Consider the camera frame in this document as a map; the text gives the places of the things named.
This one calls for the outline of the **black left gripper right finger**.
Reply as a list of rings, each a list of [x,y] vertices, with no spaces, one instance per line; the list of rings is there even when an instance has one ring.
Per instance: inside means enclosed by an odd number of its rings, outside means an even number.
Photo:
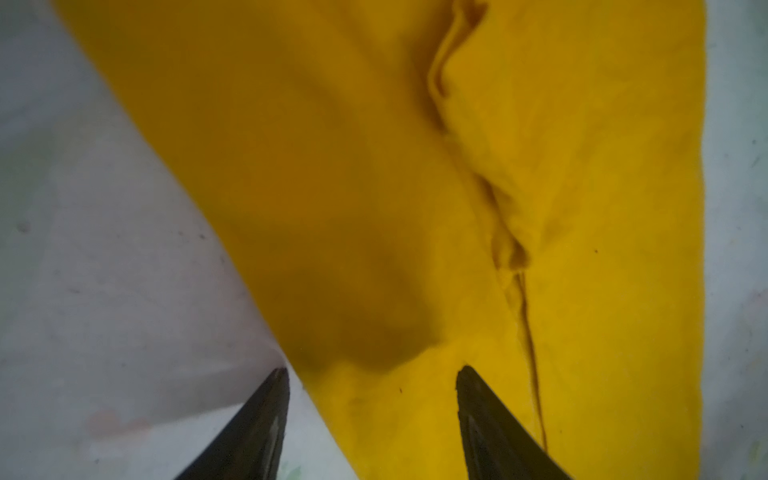
[[[458,372],[456,391],[471,480],[570,479],[471,366]]]

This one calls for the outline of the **yellow t shirt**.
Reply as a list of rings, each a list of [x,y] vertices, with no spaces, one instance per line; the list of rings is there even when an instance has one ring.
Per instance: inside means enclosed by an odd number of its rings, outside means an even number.
[[[701,1],[59,1],[361,479],[473,367],[575,479],[699,473]]]

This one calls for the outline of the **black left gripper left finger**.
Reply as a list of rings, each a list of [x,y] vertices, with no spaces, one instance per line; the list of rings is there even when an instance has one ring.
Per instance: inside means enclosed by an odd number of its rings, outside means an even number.
[[[273,370],[177,480],[275,480],[290,400],[289,373]]]

